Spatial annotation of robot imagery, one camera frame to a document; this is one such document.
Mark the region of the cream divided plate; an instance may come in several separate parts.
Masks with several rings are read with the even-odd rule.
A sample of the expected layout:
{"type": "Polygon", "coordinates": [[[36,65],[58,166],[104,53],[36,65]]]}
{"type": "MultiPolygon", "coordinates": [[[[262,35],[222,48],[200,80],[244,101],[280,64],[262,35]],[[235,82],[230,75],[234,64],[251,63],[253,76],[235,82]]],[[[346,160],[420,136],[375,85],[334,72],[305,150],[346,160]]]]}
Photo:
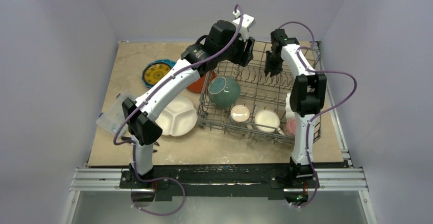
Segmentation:
{"type": "Polygon", "coordinates": [[[191,131],[197,120],[197,111],[192,101],[178,96],[164,108],[156,123],[162,128],[162,136],[178,137],[191,131]]]}

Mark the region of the white scalloped teal bowl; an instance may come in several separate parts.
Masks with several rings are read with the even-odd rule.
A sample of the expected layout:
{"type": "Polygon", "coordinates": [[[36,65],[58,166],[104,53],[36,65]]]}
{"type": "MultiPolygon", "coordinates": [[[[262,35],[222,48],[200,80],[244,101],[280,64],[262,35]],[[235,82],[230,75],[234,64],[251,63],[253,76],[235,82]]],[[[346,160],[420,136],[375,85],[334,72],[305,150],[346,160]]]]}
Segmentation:
{"type": "Polygon", "coordinates": [[[232,77],[218,76],[208,86],[208,97],[218,109],[233,105],[240,96],[240,85],[232,77]]]}

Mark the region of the cream dragon mug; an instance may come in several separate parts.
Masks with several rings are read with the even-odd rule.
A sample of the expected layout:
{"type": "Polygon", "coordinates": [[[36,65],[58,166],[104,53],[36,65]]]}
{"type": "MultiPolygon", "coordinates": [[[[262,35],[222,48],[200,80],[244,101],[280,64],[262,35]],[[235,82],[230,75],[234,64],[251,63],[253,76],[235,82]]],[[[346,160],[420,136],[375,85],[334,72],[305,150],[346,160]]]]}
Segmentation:
{"type": "Polygon", "coordinates": [[[229,115],[229,124],[231,128],[229,132],[234,133],[245,133],[244,129],[247,129],[249,126],[250,120],[250,111],[244,105],[236,105],[234,106],[229,115]]]}

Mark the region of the orange red plate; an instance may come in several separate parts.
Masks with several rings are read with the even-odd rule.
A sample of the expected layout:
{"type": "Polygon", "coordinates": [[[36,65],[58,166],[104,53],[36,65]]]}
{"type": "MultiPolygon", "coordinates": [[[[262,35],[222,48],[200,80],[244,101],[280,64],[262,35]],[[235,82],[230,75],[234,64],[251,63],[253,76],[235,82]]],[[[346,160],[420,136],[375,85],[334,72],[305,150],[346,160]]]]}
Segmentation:
{"type": "Polygon", "coordinates": [[[205,81],[208,74],[203,75],[201,78],[199,78],[197,81],[192,83],[187,87],[187,90],[193,93],[201,93],[203,87],[205,86],[205,81]]]}

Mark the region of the pink ghost mug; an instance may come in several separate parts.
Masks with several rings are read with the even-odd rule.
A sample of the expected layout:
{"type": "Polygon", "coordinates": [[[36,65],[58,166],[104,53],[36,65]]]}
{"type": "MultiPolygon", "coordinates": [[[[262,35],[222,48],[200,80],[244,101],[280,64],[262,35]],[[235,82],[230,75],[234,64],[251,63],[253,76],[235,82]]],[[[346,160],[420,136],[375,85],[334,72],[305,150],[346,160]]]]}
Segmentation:
{"type": "Polygon", "coordinates": [[[285,124],[284,130],[283,130],[285,135],[290,136],[292,138],[295,138],[295,136],[296,136],[296,124],[297,124],[296,119],[294,117],[288,119],[286,124],[285,124]]]}

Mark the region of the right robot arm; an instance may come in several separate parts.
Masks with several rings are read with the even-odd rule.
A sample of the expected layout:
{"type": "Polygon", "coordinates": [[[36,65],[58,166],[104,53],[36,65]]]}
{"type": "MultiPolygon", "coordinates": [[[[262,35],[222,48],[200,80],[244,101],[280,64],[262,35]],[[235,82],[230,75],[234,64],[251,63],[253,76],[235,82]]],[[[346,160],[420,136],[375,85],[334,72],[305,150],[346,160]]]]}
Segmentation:
{"type": "Polygon", "coordinates": [[[271,49],[266,52],[264,73],[276,76],[286,63],[294,77],[288,107],[296,119],[295,144],[287,172],[282,179],[294,187],[313,178],[312,144],[315,119],[324,107],[327,77],[318,73],[304,56],[296,38],[290,38],[283,29],[270,33],[271,49]]]}

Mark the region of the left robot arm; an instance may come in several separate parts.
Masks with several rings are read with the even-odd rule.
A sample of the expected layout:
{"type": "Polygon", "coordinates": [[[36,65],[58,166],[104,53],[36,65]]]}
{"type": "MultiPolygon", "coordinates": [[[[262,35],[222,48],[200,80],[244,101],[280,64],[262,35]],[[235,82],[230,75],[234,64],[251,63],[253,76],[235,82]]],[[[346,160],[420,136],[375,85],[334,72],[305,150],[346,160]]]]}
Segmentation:
{"type": "Polygon", "coordinates": [[[161,112],[181,91],[220,62],[228,60],[246,66],[253,58],[255,39],[249,32],[254,25],[255,21],[250,17],[217,21],[207,35],[186,48],[174,67],[149,91],[134,101],[127,98],[122,102],[125,120],[121,127],[128,126],[132,135],[132,181],[138,187],[148,187],[153,181],[150,172],[153,144],[162,134],[162,128],[156,123],[161,112]]]}

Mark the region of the green floral mug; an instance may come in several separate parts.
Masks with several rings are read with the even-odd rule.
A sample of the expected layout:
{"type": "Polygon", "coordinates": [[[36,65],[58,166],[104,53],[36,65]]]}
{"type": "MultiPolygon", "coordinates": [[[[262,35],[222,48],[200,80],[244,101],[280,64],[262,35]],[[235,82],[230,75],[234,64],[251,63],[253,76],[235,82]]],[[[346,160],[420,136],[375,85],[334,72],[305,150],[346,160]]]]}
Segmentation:
{"type": "Polygon", "coordinates": [[[265,133],[284,135],[280,128],[279,116],[271,110],[260,110],[253,118],[253,128],[265,133]]]}

